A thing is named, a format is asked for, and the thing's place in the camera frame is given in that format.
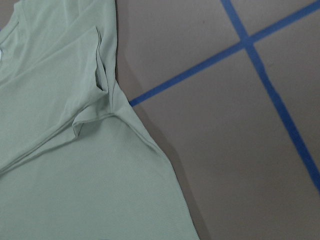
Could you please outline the olive green long-sleeve shirt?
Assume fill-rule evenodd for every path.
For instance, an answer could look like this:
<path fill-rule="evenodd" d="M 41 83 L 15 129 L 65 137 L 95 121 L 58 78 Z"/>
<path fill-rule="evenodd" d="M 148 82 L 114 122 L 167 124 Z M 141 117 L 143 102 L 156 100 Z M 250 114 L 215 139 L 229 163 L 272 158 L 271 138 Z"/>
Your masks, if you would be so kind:
<path fill-rule="evenodd" d="M 113 0 L 20 0 L 0 32 L 0 237 L 197 240 L 116 80 Z"/>

